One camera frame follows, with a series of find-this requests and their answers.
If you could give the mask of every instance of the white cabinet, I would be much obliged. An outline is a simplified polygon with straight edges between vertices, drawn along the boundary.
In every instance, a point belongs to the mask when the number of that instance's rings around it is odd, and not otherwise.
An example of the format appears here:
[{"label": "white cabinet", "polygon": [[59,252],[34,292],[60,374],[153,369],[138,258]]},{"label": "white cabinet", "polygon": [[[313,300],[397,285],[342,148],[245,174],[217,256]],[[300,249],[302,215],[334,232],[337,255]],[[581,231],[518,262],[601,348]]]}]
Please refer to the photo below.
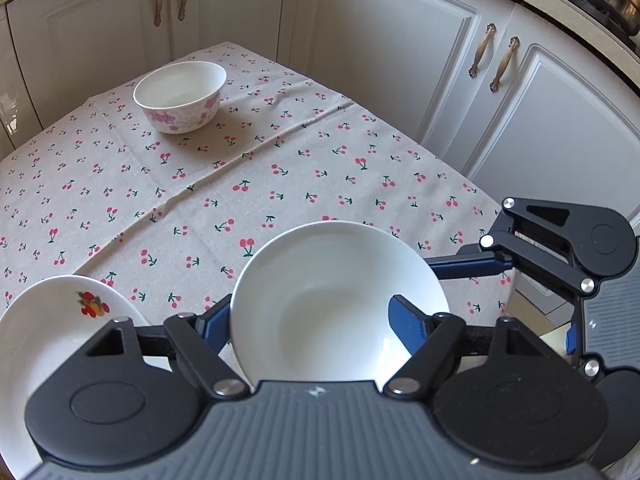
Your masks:
[{"label": "white cabinet", "polygon": [[[514,4],[284,0],[278,62],[342,92],[433,153],[452,141]],[[497,31],[471,78],[489,23]]]},{"label": "white cabinet", "polygon": [[44,127],[171,61],[167,0],[14,0],[7,5],[22,74]]},{"label": "white cabinet", "polygon": [[4,126],[0,128],[0,160],[13,145],[17,148],[42,131],[15,57],[4,5],[0,5],[0,123]]},{"label": "white cabinet", "polygon": [[[520,46],[492,92],[512,37]],[[517,6],[444,161],[492,198],[613,208],[640,222],[640,98],[546,20]],[[519,287],[535,304],[531,282]]]},{"label": "white cabinet", "polygon": [[276,58],[282,0],[171,0],[174,59],[222,41]]}]

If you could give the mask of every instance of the table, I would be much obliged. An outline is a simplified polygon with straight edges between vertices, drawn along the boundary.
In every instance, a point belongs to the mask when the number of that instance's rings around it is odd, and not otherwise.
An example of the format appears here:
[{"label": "table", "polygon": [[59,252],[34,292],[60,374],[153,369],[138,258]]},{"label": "table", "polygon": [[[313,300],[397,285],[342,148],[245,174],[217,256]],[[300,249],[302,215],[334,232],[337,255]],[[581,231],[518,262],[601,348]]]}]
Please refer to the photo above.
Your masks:
[{"label": "table", "polygon": [[[0,162],[3,306],[76,273],[159,324],[210,308],[258,248],[300,224],[364,222],[427,257],[455,253],[494,221],[482,190],[338,92],[231,43],[185,59],[228,73],[220,111],[196,132],[152,129],[132,100],[138,78]],[[443,287],[453,313],[492,325],[513,274]],[[239,370],[229,346],[221,356]]]}]

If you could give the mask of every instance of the silver screw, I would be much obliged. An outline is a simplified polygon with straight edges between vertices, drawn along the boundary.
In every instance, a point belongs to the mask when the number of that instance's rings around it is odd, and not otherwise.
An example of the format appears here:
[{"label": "silver screw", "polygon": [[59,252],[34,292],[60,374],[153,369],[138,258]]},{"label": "silver screw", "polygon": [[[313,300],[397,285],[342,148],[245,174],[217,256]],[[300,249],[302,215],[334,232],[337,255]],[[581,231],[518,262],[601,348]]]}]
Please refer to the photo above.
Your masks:
[{"label": "silver screw", "polygon": [[596,284],[593,282],[591,278],[584,278],[580,282],[580,288],[582,289],[583,292],[586,292],[587,294],[589,294],[590,292],[593,292],[594,288],[596,288]]},{"label": "silver screw", "polygon": [[595,377],[600,371],[600,364],[596,359],[590,359],[587,364],[584,365],[584,374],[587,377]]},{"label": "silver screw", "polygon": [[480,245],[482,245],[482,247],[484,247],[485,249],[492,247],[493,244],[494,237],[492,237],[491,235],[484,235],[482,238],[480,238]]},{"label": "silver screw", "polygon": [[398,377],[389,383],[389,389],[398,395],[409,395],[420,389],[420,383],[411,377]]},{"label": "silver screw", "polygon": [[213,391],[225,397],[235,396],[244,392],[244,383],[238,379],[222,379],[213,385]]}]

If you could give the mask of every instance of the white bowl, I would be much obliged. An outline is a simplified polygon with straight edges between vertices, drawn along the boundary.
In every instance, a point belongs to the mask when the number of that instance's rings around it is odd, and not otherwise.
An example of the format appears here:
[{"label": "white bowl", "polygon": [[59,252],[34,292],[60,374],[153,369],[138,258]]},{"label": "white bowl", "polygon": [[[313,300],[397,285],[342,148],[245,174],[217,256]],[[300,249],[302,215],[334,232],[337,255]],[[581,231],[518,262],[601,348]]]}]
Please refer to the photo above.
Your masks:
[{"label": "white bowl", "polygon": [[388,323],[402,294],[448,312],[436,275],[411,247],[354,222],[316,222],[255,253],[231,299],[231,339],[252,386],[261,380],[384,384],[410,357]]},{"label": "white bowl", "polygon": [[24,425],[27,400],[117,316],[148,325],[110,286],[84,276],[54,276],[27,288],[0,318],[0,454],[17,479],[41,463]]},{"label": "white bowl", "polygon": [[183,61],[143,77],[133,100],[151,125],[165,134],[185,134],[213,119],[220,108],[226,70],[209,61]]}]

